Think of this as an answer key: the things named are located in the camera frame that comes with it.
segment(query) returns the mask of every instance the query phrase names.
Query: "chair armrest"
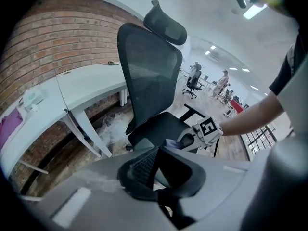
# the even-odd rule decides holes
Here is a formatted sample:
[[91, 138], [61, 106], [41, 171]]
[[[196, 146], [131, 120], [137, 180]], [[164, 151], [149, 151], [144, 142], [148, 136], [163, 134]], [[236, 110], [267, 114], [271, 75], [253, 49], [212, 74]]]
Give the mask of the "chair armrest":
[[202, 118], [205, 118], [208, 116], [208, 114], [205, 111], [200, 110], [198, 107], [193, 106], [191, 104], [184, 104], [185, 107], [187, 107], [189, 110], [180, 117], [180, 121], [186, 121], [189, 117], [191, 117], [194, 114], [198, 114]]

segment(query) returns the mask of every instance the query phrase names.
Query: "headrest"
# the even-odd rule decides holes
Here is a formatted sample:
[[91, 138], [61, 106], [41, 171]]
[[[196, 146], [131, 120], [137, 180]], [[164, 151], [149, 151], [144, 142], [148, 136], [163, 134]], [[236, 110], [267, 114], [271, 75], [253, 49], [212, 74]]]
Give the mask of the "headrest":
[[187, 39], [186, 29], [166, 15], [157, 0], [153, 0], [151, 3], [153, 8], [145, 16], [144, 26], [172, 44], [184, 44]]

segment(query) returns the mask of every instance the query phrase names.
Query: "woman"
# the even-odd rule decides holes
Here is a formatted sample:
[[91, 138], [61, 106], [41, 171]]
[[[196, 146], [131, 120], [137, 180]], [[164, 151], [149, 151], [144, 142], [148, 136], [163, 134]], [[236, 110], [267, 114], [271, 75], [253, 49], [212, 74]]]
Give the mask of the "woman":
[[224, 76], [217, 81], [217, 84], [215, 86], [215, 88], [213, 89], [213, 95], [211, 96], [211, 98], [214, 98], [220, 91], [221, 88], [223, 88], [223, 86], [228, 82], [229, 77], [228, 77], [228, 71], [225, 70], [224, 72]]
[[218, 95], [220, 95], [222, 93], [222, 91], [227, 87], [230, 86], [230, 83], [226, 83], [223, 85], [223, 88], [220, 89], [220, 92], [218, 93]]

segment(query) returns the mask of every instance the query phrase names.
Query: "red object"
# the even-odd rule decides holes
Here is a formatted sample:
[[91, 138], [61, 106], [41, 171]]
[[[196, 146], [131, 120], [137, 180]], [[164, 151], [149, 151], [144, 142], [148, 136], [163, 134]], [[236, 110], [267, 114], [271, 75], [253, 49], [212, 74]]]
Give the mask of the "red object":
[[233, 99], [230, 101], [230, 104], [233, 106], [233, 108], [235, 109], [237, 113], [240, 113], [244, 110], [243, 107], [241, 107], [239, 103]]

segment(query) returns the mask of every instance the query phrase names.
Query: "black office chair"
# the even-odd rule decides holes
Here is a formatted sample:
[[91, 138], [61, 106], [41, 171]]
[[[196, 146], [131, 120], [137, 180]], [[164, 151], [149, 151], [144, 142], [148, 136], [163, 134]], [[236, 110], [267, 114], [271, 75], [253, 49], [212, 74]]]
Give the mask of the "black office chair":
[[185, 105], [189, 111], [180, 119], [163, 112], [173, 103], [182, 63], [180, 50], [167, 41], [182, 45], [187, 32], [161, 10], [158, 1], [153, 0], [152, 4], [143, 21], [149, 30], [126, 23], [117, 35], [119, 58], [134, 113], [126, 130], [132, 146], [144, 138], [154, 146], [161, 146], [165, 139], [176, 141], [190, 128], [184, 122], [187, 118], [195, 113], [205, 117], [189, 105]]
[[186, 86], [190, 89], [190, 90], [187, 90], [187, 89], [183, 89], [184, 93], [189, 93], [193, 99], [194, 98], [197, 98], [197, 95], [193, 93], [193, 90], [202, 90], [201, 87], [204, 86], [203, 84], [200, 84], [200, 86], [198, 87], [198, 80], [199, 80], [199, 77], [201, 75], [201, 71], [200, 70], [196, 70], [194, 76], [192, 77], [192, 81], [187, 81], [186, 83]]

